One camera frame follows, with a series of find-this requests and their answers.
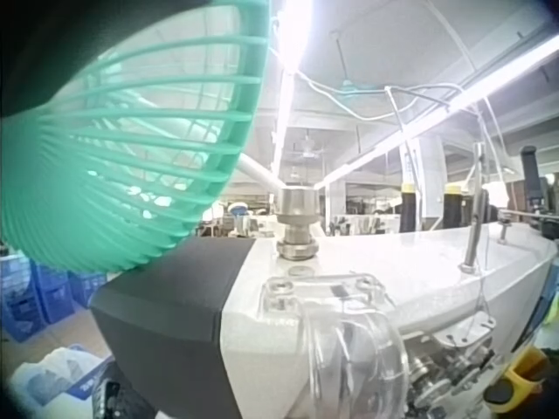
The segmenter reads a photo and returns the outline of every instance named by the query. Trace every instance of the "electrical wire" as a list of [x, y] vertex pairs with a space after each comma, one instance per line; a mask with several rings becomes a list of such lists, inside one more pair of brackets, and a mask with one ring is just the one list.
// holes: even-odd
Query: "electrical wire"
[[[276, 56], [276, 58], [278, 58], [280, 63], [282, 63], [282, 65], [283, 65], [283, 60], [281, 59], [280, 53], [278, 51], [276, 51], [275, 49], [273, 49], [272, 47], [269, 47], [268, 49], [270, 50], [270, 52], [274, 56]], [[317, 92], [317, 93], [319, 93], [323, 96], [326, 96], [332, 102], [334, 102], [338, 107], [340, 107], [341, 109], [343, 109], [344, 111], [349, 113], [354, 118], [357, 118], [358, 120], [372, 122], [372, 121], [375, 121], [375, 120], [384, 120], [386, 118], [395, 116], [395, 114], [393, 112], [383, 113], [383, 114], [376, 115], [376, 116], [362, 116], [359, 113], [355, 112], [350, 107], [345, 106], [336, 97], [334, 97], [331, 94], [331, 93], [336, 93], [336, 94], [339, 94], [339, 95], [354, 95], [354, 94], [382, 94], [382, 95], [384, 95], [385, 93], [384, 93], [383, 89], [343, 91], [343, 90], [335, 89], [335, 88], [330, 87], [330, 86], [323, 85], [322, 83], [319, 83], [317, 81], [314, 81], [311, 78], [309, 78], [305, 73], [303, 73], [301, 70], [297, 70], [295, 72], [295, 74], [297, 76], [299, 76], [301, 79], [305, 80], [307, 82], [308, 86], [311, 89], [313, 89], [315, 92]], [[402, 109], [400, 109], [400, 112], [404, 112], [404, 111], [407, 111], [408, 109], [412, 108], [418, 102], [418, 100], [419, 100], [419, 98], [415, 98], [408, 105], [406, 105]]]
[[[472, 58], [472, 54], [470, 53], [470, 50], [468, 49], [468, 47], [466, 46], [466, 44], [462, 40], [462, 37], [454, 29], [454, 27], [451, 25], [451, 23], [446, 19], [445, 15], [443, 15], [443, 13], [441, 13], [441, 11], [437, 8], [437, 6], [435, 6], [435, 4], [433, 4], [433, 2], [431, 0], [424, 0], [424, 4], [427, 7], [427, 9], [432, 13], [432, 15], [445, 28], [446, 33], [449, 35], [449, 37], [451, 37], [454, 44], [460, 50], [460, 53], [462, 54], [462, 57], [466, 60], [466, 62], [470, 65], [470, 67], [472, 67], [472, 71], [477, 72], [478, 67], [473, 62], [473, 58]], [[500, 145], [503, 148], [503, 152], [507, 155], [507, 147], [505, 146], [505, 138], [503, 137], [503, 133], [500, 130], [500, 125], [499, 125], [499, 122], [497, 121], [497, 117], [495, 115], [493, 107], [491, 106], [491, 102], [489, 101], [488, 97], [484, 97], [483, 101], [486, 104], [487, 111], [489, 112], [489, 116], [491, 117], [491, 119], [493, 121], [493, 124], [495, 126], [495, 131], [497, 132], [497, 136], [499, 138]], [[487, 131], [487, 127], [484, 127], [483, 131], [484, 131], [484, 134], [487, 133], [487, 135], [489, 135], [489, 133]], [[491, 148], [492, 148], [492, 151], [493, 151], [494, 150], [494, 144], [493, 144], [492, 140], [490, 140], [490, 144], [491, 144]], [[498, 172], [500, 181], [505, 183], [504, 176], [502, 175], [502, 166], [500, 165], [500, 161], [498, 161], [496, 151], [494, 151], [493, 154], [494, 154], [494, 157], [495, 157], [495, 165], [497, 167], [497, 172]], [[516, 202], [516, 196], [514, 195], [513, 191], [511, 191], [511, 193], [513, 195], [514, 209], [518, 210], [518, 203]]]
[[[400, 126], [400, 131], [402, 132], [402, 134], [404, 133], [405, 130], [405, 125], [404, 122], [402, 121], [402, 118], [400, 116], [400, 110], [398, 109], [396, 100], [394, 99], [394, 95], [392, 94], [392, 89], [391, 87], [385, 87], [384, 91], [386, 92], [386, 96], [388, 97], [389, 103], [392, 105], [392, 109], [394, 109], [394, 114], [396, 115], [396, 119], [398, 122], [398, 125]], [[408, 137], [406, 137], [405, 142], [405, 150], [406, 153], [408, 155], [408, 157], [410, 158], [410, 163], [411, 163], [411, 173], [413, 174], [413, 181], [416, 185], [416, 189], [418, 190], [418, 197], [419, 197], [419, 202], [418, 202], [418, 210], [416, 211], [416, 226], [421, 225], [421, 220], [422, 220], [422, 206], [423, 206], [423, 188], [421, 187], [421, 183], [419, 181], [419, 169], [418, 166], [416, 165], [416, 162], [413, 158], [413, 154], [411, 152], [411, 146], [410, 146], [410, 139]]]
[[[391, 90], [396, 90], [396, 91], [401, 92], [401, 93], [410, 94], [410, 95], [416, 96], [420, 99], [429, 100], [429, 101], [438, 103], [439, 105], [442, 105], [442, 106], [445, 106], [445, 107], [450, 107], [451, 106], [451, 102], [449, 102], [448, 100], [433, 98], [432, 96], [429, 96], [427, 94], [415, 92], [414, 90], [418, 90], [417, 88], [404, 89], [403, 87], [400, 87], [400, 86], [388, 86], [387, 88], [390, 88]], [[469, 114], [471, 114], [472, 116], [475, 116], [475, 117], [478, 116], [478, 113], [475, 110], [470, 110], [469, 108], [462, 109], [462, 111], [466, 112], [466, 113], [469, 113]]]

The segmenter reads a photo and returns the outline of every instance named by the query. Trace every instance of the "fluorescent light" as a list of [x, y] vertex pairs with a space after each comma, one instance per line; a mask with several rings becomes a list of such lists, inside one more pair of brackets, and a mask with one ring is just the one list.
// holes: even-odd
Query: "fluorescent light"
[[545, 58], [559, 51], [559, 35], [548, 42], [534, 48], [521, 57], [502, 66], [499, 70], [489, 74], [483, 80], [469, 87], [465, 92], [451, 101], [451, 110], [464, 109], [471, 104], [495, 93], [504, 85], [520, 77], [524, 72], [534, 67]]
[[293, 103], [295, 88], [294, 74], [307, 47], [308, 33], [313, 14], [312, 0], [285, 0], [285, 6], [278, 14], [279, 55], [284, 66], [279, 89], [279, 110], [276, 131], [273, 134], [272, 173], [280, 174], [281, 154], [286, 141], [289, 113]]
[[281, 76], [281, 88], [279, 90], [278, 123], [276, 125], [276, 131], [273, 133], [275, 148], [273, 150], [272, 174], [276, 177], [280, 174], [281, 154], [286, 142], [287, 125], [289, 124], [289, 113], [291, 111], [291, 104], [293, 103], [294, 88], [294, 76], [283, 72]]
[[278, 14], [279, 54], [291, 74], [297, 72], [307, 47], [312, 15], [312, 0], [286, 0]]
[[425, 131], [435, 127], [437, 124], [442, 122], [447, 118], [447, 111], [444, 108], [436, 109], [435, 111], [429, 113], [424, 118], [420, 118], [414, 120], [410, 124], [404, 126], [404, 131], [400, 132], [397, 131], [388, 138], [379, 142], [375, 148], [373, 148], [368, 153], [365, 153], [357, 160], [352, 161], [351, 163], [344, 164], [337, 168], [336, 170], [327, 174], [322, 182], [318, 182], [314, 185], [315, 189], [324, 188], [327, 184], [337, 181], [341, 179], [348, 173], [353, 172], [354, 170], [364, 166], [368, 162], [380, 157], [381, 155], [385, 155], [391, 149], [397, 148], [404, 144], [408, 139], [412, 139], [424, 133]]
[[349, 164], [344, 164], [332, 171], [326, 175], [322, 182], [316, 183], [314, 188], [324, 188], [327, 184], [337, 181], [356, 168], [360, 168], [369, 161], [388, 153], [391, 149], [401, 146], [406, 140], [423, 134], [460, 109], [464, 109], [478, 100], [481, 100], [491, 93], [501, 89], [504, 85], [514, 79], [517, 79], [524, 72], [557, 51], [559, 51], [559, 35], [551, 38], [548, 42], [534, 48], [534, 50], [522, 55], [521, 57], [514, 59], [510, 63], [501, 67], [499, 70], [489, 74], [483, 80], [466, 89], [463, 93], [451, 101], [448, 111], [439, 107], [433, 112], [413, 120], [410, 124], [404, 127], [403, 132], [398, 131], [390, 135], [388, 138], [380, 141], [373, 150], [359, 157], [357, 160]]

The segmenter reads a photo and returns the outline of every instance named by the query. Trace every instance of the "green fan grille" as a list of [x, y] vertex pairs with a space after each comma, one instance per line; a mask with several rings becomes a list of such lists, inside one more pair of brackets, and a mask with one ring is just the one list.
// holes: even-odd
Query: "green fan grille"
[[185, 239], [249, 135], [268, 22], [267, 0], [214, 0], [3, 120], [2, 239], [73, 271], [130, 269]]

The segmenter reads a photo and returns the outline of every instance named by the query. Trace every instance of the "blue plastic crate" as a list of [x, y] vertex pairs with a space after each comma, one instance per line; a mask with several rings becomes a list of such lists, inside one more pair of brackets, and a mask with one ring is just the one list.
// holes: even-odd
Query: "blue plastic crate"
[[31, 266], [28, 258], [10, 255], [0, 258], [3, 299], [25, 299], [32, 292]]
[[74, 313], [72, 291], [67, 282], [58, 288], [37, 287], [37, 295], [47, 323], [56, 323]]
[[31, 261], [31, 273], [35, 286], [41, 290], [60, 288], [68, 282], [68, 272], [58, 271]]
[[69, 273], [72, 296], [81, 306], [88, 308], [93, 293], [107, 282], [105, 273]]
[[29, 259], [21, 255], [0, 258], [2, 272], [2, 328], [23, 342], [45, 328], [33, 283]]

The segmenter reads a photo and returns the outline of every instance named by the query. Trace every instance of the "ceiling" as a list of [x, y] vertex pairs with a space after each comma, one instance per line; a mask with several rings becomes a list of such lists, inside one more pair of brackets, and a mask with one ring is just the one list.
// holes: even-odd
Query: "ceiling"
[[[423, 0], [314, 0], [312, 30], [300, 70], [322, 84], [361, 88], [431, 82], [463, 84], [496, 68], [497, 60], [521, 53], [550, 29], [551, 16], [530, 0], [432, 0], [470, 53], [476, 71], [464, 60], [443, 25]], [[277, 10], [281, 1], [273, 0]], [[259, 110], [246, 153], [270, 167], [272, 132], [277, 118], [281, 67], [270, 54]], [[396, 97], [400, 106], [410, 98]], [[531, 143], [541, 151], [542, 170], [559, 171], [559, 59], [530, 73], [490, 98], [502, 131], [505, 155], [518, 155]], [[390, 112], [384, 97], [350, 97], [345, 106], [361, 115]], [[430, 104], [419, 101], [406, 118]], [[293, 98], [280, 177], [314, 183], [355, 159], [397, 130], [393, 118], [360, 121], [298, 79]], [[466, 177], [472, 165], [470, 127], [454, 118], [425, 137], [445, 144], [449, 181]], [[360, 193], [401, 182], [397, 152], [378, 158], [346, 177]], [[263, 194], [247, 176], [236, 173], [228, 194]]]

